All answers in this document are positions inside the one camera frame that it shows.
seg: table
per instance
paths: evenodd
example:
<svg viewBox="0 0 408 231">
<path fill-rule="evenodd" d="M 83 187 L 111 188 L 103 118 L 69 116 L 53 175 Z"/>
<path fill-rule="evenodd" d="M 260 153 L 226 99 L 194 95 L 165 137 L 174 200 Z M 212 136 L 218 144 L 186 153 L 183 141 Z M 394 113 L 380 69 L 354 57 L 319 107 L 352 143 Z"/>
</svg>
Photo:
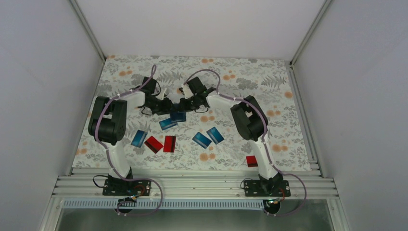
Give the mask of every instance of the table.
<svg viewBox="0 0 408 231">
<path fill-rule="evenodd" d="M 270 131 L 269 145 L 275 164 L 282 171 L 310 171 L 310 163 L 302 136 L 288 74 L 283 60 L 203 58 L 182 56 L 110 55 L 106 60 L 96 96 L 112 97 L 140 85 L 157 65 L 154 78 L 162 89 L 169 89 L 169 98 L 178 102 L 182 97 L 178 88 L 188 76 L 200 69 L 212 69 L 221 75 L 220 92 L 237 97 L 254 96 L 266 114 Z M 212 73 L 197 75 L 207 86 L 215 86 Z M 104 149 L 88 134 L 88 122 L 81 136 L 73 167 L 108 167 Z M 209 109 L 203 113 L 187 113 L 187 121 L 162 131 L 159 121 L 169 115 L 143 115 L 135 108 L 127 113 L 127 127 L 123 138 L 127 160 L 133 168 L 183 170 L 256 170 L 248 168 L 246 156 L 253 155 L 250 145 L 238 134 L 229 110 Z M 191 139 L 199 131 L 216 127 L 225 140 L 204 149 Z M 130 143 L 140 129 L 148 136 L 164 143 L 166 135 L 177 137 L 174 153 L 163 150 L 154 154 L 143 145 Z"/>
</svg>

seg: purple cable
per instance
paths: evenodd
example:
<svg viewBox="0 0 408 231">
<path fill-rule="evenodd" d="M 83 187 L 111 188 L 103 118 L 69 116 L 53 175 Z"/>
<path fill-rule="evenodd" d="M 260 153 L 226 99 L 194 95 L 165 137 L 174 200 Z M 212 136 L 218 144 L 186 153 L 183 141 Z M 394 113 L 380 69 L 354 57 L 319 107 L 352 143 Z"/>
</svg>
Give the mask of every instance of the purple cable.
<svg viewBox="0 0 408 231">
<path fill-rule="evenodd" d="M 252 107 L 252 109 L 258 114 L 259 118 L 261 118 L 262 125 L 264 126 L 264 133 L 262 134 L 261 141 L 262 141 L 262 143 L 264 144 L 265 150 L 266 150 L 266 152 L 267 152 L 267 157 L 268 157 L 269 163 L 272 165 L 272 167 L 273 167 L 277 172 L 281 173 L 283 176 L 293 176 L 293 177 L 295 177 L 296 179 L 298 179 L 298 180 L 300 181 L 300 183 L 302 184 L 303 189 L 305 190 L 305 196 L 304 196 L 304 198 L 303 198 L 302 203 L 299 205 L 299 207 L 297 207 L 295 210 L 293 210 L 293 211 L 291 211 L 291 212 L 289 212 L 289 213 L 285 213 L 285 214 L 274 214 L 274 216 L 275 216 L 275 217 L 284 217 L 284 216 L 292 215 L 292 214 L 296 213 L 297 211 L 299 211 L 299 210 L 305 205 L 306 198 L 307 198 L 307 189 L 306 189 L 305 183 L 302 181 L 302 179 L 300 179 L 300 178 L 299 178 L 297 175 L 295 175 L 295 174 L 292 174 L 292 173 L 283 173 L 281 170 L 279 170 L 279 169 L 272 163 L 272 159 L 270 158 L 270 154 L 269 154 L 269 151 L 268 151 L 268 146 L 267 146 L 267 144 L 265 143 L 265 136 L 266 136 L 266 134 L 267 134 L 268 128 L 267 128 L 267 123 L 266 123 L 264 117 L 262 116 L 262 113 L 261 113 L 253 104 L 249 103 L 248 101 L 244 100 L 243 98 L 231 97 L 231 96 L 228 96 L 228 95 L 224 95 L 224 94 L 219 93 L 219 90 L 218 90 L 218 89 L 219 89 L 219 85 L 220 85 L 220 83 L 221 83 L 221 77 L 220 77 L 219 74 L 218 74 L 216 71 L 214 71 L 214 70 L 203 69 L 203 70 L 196 71 L 196 72 L 194 72 L 194 73 L 184 82 L 184 84 L 186 84 L 187 81 L 189 81 L 194 75 L 196 75 L 197 73 L 202 72 L 202 71 L 212 72 L 212 73 L 214 73 L 214 74 L 218 77 L 218 84 L 217 84 L 217 87 L 216 87 L 216 91 L 217 91 L 217 94 L 218 94 L 219 96 L 221 96 L 222 98 L 228 99 L 228 100 L 237 100 L 237 101 L 243 102 L 243 103 L 247 104 L 248 106 Z"/>
<path fill-rule="evenodd" d="M 125 177 L 121 176 L 121 175 L 119 174 L 119 172 L 115 169 L 115 167 L 114 167 L 114 165 L 113 165 L 113 163 L 112 163 L 108 146 L 106 146 L 106 144 L 102 143 L 102 142 L 99 140 L 99 137 L 98 137 L 99 126 L 101 125 L 101 121 L 102 121 L 103 115 L 105 114 L 106 110 L 108 109 L 109 105 L 113 102 L 113 100 L 116 100 L 116 99 L 119 99 L 119 98 L 121 98 L 121 97 L 130 95 L 130 94 L 132 94 L 132 93 L 134 93 L 134 92 L 140 90 L 142 87 L 144 87 L 144 86 L 150 81 L 150 79 L 153 78 L 153 75 L 155 74 L 156 69 L 157 69 L 157 66 L 156 66 L 156 65 L 153 65 L 153 66 L 152 66 L 152 71 L 151 71 L 150 77 L 147 79 L 146 82 L 144 82 L 144 83 L 143 83 L 142 85 L 140 85 L 138 88 L 136 88 L 136 89 L 134 89 L 134 90 L 126 91 L 126 92 L 124 92 L 124 93 L 122 93 L 122 94 L 118 94 L 118 95 L 112 97 L 112 98 L 108 101 L 108 103 L 105 105 L 105 107 L 103 108 L 103 110 L 102 110 L 102 112 L 101 112 L 101 115 L 99 116 L 98 122 L 96 123 L 96 128 L 95 128 L 95 140 L 96 140 L 96 142 L 98 142 L 100 145 L 102 145 L 102 146 L 105 148 L 105 150 L 106 150 L 106 157 L 107 157 L 107 159 L 108 159 L 109 166 L 112 168 L 112 170 L 114 171 L 114 173 L 115 173 L 120 179 L 122 179 L 122 180 L 124 180 L 124 181 L 150 180 L 150 181 L 153 182 L 155 185 L 157 185 L 157 187 L 158 187 L 159 190 L 160 190 L 160 202 L 159 202 L 159 205 L 157 206 L 156 209 L 154 209 L 153 211 L 151 211 L 151 212 L 149 212 L 149 213 L 143 213 L 143 214 L 129 214 L 129 216 L 137 216 L 137 217 L 138 217 L 138 216 L 146 216 L 146 215 L 150 215 L 150 214 L 153 214 L 153 213 L 157 212 L 157 211 L 159 210 L 160 206 L 162 206 L 162 203 L 163 203 L 163 190 L 162 190 L 162 188 L 160 187 L 160 185 L 159 185 L 155 180 L 153 180 L 153 179 L 150 179 L 150 178 L 126 179 Z M 117 206 L 117 208 L 116 208 L 116 210 L 117 210 L 117 212 L 118 212 L 118 215 L 120 215 L 120 214 L 125 215 L 125 213 L 122 213 L 122 212 L 119 211 L 119 207 L 120 207 L 121 205 L 122 205 L 122 204 L 119 203 L 118 206 Z"/>
</svg>

